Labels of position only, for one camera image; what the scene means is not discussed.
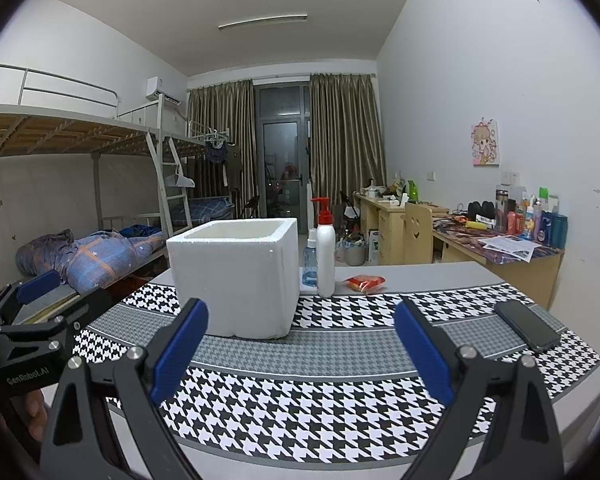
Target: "ceiling light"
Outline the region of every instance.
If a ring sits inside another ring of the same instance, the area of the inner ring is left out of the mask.
[[[218,25],[219,30],[225,30],[239,25],[251,25],[253,23],[283,23],[283,22],[305,22],[307,14],[285,14],[283,16],[265,16],[264,18],[253,18],[252,20],[243,20],[241,22],[225,23]]]

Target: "white bottle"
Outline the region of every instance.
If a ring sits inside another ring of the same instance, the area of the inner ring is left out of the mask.
[[[318,215],[316,257],[318,260],[318,294],[330,298],[336,290],[336,231],[328,209],[328,198],[314,198],[324,209]]]

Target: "air conditioner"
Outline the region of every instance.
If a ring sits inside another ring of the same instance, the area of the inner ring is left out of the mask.
[[[171,97],[167,92],[164,91],[162,87],[162,78],[160,77],[152,77],[146,80],[146,98],[149,101],[153,101],[157,99],[158,95],[164,95],[164,100],[172,103],[176,106],[180,105],[180,100],[175,97]]]

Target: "bed ladder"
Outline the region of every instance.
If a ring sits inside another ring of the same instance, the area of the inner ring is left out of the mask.
[[[167,235],[167,238],[171,238],[176,234],[179,234],[183,231],[191,229],[193,224],[191,223],[191,213],[189,211],[189,199],[187,197],[187,188],[179,187],[179,194],[176,195],[167,195],[167,186],[164,181],[164,168],[166,166],[174,166],[175,167],[175,178],[177,180],[178,176],[184,176],[184,170],[182,169],[182,163],[180,162],[180,157],[178,156],[178,152],[176,150],[176,146],[171,137],[166,136],[167,144],[169,149],[171,150],[171,156],[173,157],[173,162],[165,162],[163,160],[163,134],[160,130],[157,133],[157,143],[154,145],[154,138],[151,136],[151,133],[146,133],[146,142],[149,147],[149,152],[151,153],[151,158],[154,161],[155,166],[155,174],[158,179],[158,204],[160,205],[160,222],[162,224],[162,232]],[[169,202],[171,200],[182,200],[184,206],[184,214],[187,219],[186,227],[177,229],[174,231],[173,223],[171,223],[171,211],[169,209]]]

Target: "houndstooth pattern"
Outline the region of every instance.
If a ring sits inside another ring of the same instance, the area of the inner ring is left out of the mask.
[[[116,359],[125,351],[124,345],[88,329],[78,334],[74,349],[88,362]],[[600,362],[570,330],[563,332],[558,347],[536,358],[551,398]],[[121,408],[117,399],[109,401]],[[472,438],[488,432],[494,408],[494,400],[485,398]],[[272,460],[337,464],[417,454],[442,409],[417,376],[311,382],[189,366],[160,412],[174,434],[197,444]]]
[[[429,322],[493,314],[501,301],[518,300],[533,304],[531,298],[509,283],[411,294],[370,294],[369,296],[301,296],[292,326],[300,328],[372,328],[394,325],[395,305],[405,296],[413,301]]]

